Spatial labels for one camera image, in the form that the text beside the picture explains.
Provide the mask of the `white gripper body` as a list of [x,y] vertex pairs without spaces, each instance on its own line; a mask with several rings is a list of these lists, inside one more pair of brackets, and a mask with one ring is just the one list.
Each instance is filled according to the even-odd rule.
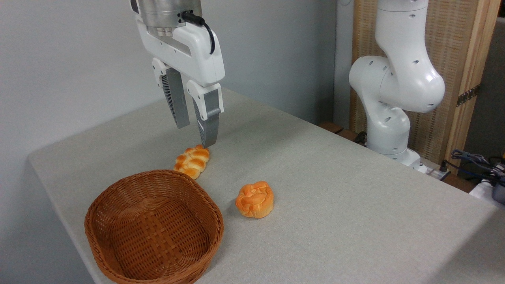
[[203,87],[218,83],[225,77],[225,68],[217,35],[215,50],[207,29],[191,23],[174,28],[171,37],[153,36],[137,15],[137,27],[146,50],[155,58],[189,77]]

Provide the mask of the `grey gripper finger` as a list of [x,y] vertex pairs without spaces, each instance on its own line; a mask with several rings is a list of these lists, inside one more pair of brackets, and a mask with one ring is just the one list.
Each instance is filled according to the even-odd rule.
[[190,124],[181,73],[158,58],[153,58],[152,66],[157,86],[162,89],[170,112],[178,129]]
[[202,146],[208,148],[216,143],[219,115],[224,112],[221,85],[216,83],[204,88],[193,80],[189,80],[186,88],[193,99]]

